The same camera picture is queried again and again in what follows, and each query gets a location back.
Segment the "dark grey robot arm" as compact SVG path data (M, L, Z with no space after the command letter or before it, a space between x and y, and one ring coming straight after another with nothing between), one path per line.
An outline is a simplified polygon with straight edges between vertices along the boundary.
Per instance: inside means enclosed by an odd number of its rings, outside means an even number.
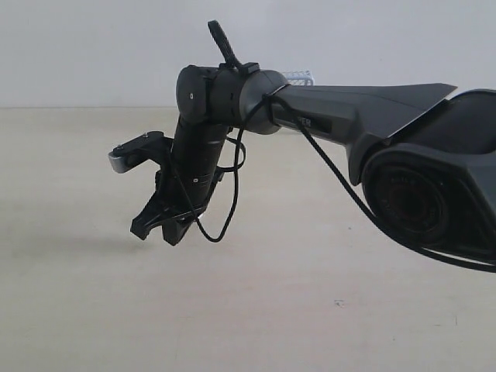
M173 138L151 133L122 153L126 166L159 164L155 190L132 221L145 239L161 228L178 243L225 173L229 131L288 128L312 145L346 150L347 191L383 233L421 255L472 270L495 269L495 93L443 83L297 86L276 71L188 66L177 79Z

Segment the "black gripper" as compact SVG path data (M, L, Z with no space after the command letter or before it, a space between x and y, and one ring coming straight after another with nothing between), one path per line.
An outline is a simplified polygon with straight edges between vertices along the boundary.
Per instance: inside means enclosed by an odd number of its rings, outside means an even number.
M164 241L171 246L179 244L212 198L220 178L218 162L224 142L188 142L182 147L164 137L160 141L164 162L155 177L158 201L147 202L132 220L130 232L145 240L152 229L161 226Z

